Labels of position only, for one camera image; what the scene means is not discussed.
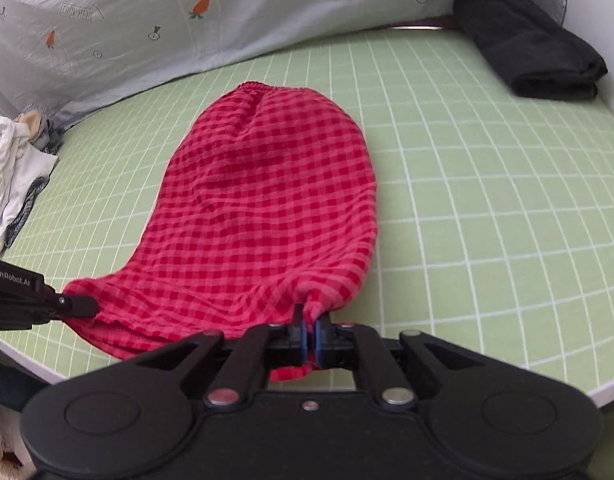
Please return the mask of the dark blue patterned garment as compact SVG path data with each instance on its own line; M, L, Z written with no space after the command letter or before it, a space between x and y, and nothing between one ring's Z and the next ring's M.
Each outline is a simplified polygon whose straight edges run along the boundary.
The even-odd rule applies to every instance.
M24 201L22 202L22 208L20 208L15 219L6 228L3 244L4 249L10 248L14 244L16 237L18 237L18 234L27 222L38 196L44 191L49 183L49 177L37 177L37 179L30 184Z

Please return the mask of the beige cloth item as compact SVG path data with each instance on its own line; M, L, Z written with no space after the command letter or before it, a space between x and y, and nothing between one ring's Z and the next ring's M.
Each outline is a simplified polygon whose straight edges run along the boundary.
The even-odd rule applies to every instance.
M41 132L42 115L38 110L27 110L19 114L14 122L26 125L29 130L29 142L34 143Z

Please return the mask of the red checkered garment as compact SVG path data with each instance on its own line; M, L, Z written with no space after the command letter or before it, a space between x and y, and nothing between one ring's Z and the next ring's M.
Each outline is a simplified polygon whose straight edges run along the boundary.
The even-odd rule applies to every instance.
M321 93L240 84L173 153L138 246L118 271L78 278L93 318L69 327L128 360L206 330L314 322L346 307L374 256L376 177L363 133Z

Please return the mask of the green grid mat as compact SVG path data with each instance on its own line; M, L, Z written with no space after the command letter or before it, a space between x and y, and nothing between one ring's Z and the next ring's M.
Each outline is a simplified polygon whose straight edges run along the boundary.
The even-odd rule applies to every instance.
M354 118L380 238L337 313L424 330L614 400L614 114L519 99L456 32L322 40L165 84L71 128L5 259L55 288L119 269L195 118L245 81L321 92Z

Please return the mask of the folded black garment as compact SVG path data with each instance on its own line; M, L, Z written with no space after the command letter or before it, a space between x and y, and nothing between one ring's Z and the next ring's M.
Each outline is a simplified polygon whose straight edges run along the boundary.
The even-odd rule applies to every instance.
M531 0L454 0L453 17L521 98L591 101L608 73L594 47Z

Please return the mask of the white crumpled garment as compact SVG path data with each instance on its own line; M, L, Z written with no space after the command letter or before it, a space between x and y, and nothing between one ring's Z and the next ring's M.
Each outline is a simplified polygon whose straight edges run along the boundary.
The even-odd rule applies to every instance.
M0 116L0 252L6 230L22 210L30 186L37 178L49 177L57 161L57 156L30 143L26 124Z

